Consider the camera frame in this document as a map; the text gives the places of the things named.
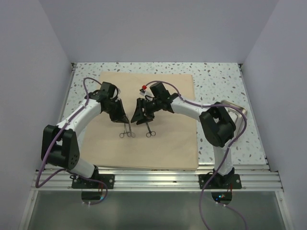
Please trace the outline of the steel scissors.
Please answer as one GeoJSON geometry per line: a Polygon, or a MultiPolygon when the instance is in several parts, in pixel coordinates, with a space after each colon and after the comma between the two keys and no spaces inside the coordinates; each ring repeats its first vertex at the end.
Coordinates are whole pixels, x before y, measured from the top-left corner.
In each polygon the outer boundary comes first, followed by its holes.
{"type": "Polygon", "coordinates": [[[148,132],[146,133],[146,137],[147,137],[147,138],[150,138],[150,137],[152,137],[152,136],[155,136],[155,135],[156,135],[156,132],[155,132],[155,131],[152,131],[152,130],[150,129],[150,126],[149,126],[148,123],[145,123],[145,124],[146,124],[147,130],[148,130],[148,132]]]}
{"type": "Polygon", "coordinates": [[[134,133],[134,132],[132,131],[132,129],[131,129],[131,124],[130,124],[130,123],[128,123],[127,136],[130,137],[130,138],[136,137],[135,133],[134,133]]]}

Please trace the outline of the beige cloth drape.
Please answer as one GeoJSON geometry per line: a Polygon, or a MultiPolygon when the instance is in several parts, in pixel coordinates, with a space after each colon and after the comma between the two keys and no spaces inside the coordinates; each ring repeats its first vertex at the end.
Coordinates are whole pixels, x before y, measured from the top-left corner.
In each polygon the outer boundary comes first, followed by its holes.
{"type": "Polygon", "coordinates": [[[141,96],[142,86],[162,81],[170,94],[194,99],[189,74],[102,72],[100,81],[120,89],[130,126],[114,123],[107,113],[86,127],[80,156],[96,166],[195,170],[198,163],[197,123],[193,118],[155,106],[141,96]]]}

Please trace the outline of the stainless steel tray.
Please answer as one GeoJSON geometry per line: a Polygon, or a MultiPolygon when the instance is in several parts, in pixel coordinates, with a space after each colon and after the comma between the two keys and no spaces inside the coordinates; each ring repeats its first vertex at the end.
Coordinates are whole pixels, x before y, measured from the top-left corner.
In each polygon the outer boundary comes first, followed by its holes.
{"type": "Polygon", "coordinates": [[[244,118],[242,116],[242,114],[244,116],[247,116],[247,109],[238,105],[238,104],[235,104],[233,102],[230,102],[228,100],[222,100],[221,101],[221,104],[224,104],[224,105],[229,105],[231,107],[226,107],[226,110],[227,112],[229,113],[230,117],[232,118],[233,122],[235,123],[235,126],[236,126],[236,130],[234,132],[234,137],[236,138],[238,136],[238,134],[240,134],[240,132],[242,131],[243,127],[244,127],[244,118]]]}

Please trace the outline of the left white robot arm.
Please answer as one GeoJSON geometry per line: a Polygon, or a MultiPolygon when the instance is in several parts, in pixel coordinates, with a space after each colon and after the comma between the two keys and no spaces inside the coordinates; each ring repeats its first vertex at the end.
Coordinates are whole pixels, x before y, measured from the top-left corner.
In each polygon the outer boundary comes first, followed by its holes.
{"type": "Polygon", "coordinates": [[[78,136],[101,113],[108,114],[114,123],[129,123],[119,94],[117,86],[102,82],[98,90],[86,91],[82,104],[66,119],[54,126],[47,125],[43,130],[39,172],[48,163],[83,177],[83,183],[89,188],[97,187],[100,182],[95,173],[97,167],[80,157],[78,136]]]}

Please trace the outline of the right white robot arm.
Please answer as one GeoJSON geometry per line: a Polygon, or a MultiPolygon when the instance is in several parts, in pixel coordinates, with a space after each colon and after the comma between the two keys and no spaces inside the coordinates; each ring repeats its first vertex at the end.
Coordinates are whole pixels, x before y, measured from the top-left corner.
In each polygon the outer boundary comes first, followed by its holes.
{"type": "Polygon", "coordinates": [[[234,167],[228,158],[228,146],[236,131],[236,125],[220,102],[201,105],[184,99],[178,90],[175,93],[165,88],[165,81],[149,82],[152,96],[146,92],[147,86],[140,89],[143,98],[137,99],[136,109],[131,122],[148,124],[155,118],[154,113],[160,110],[173,114],[185,115],[201,124],[206,140],[213,146],[215,166],[213,178],[209,180],[218,188],[225,188],[230,184],[234,175],[234,167]]]}

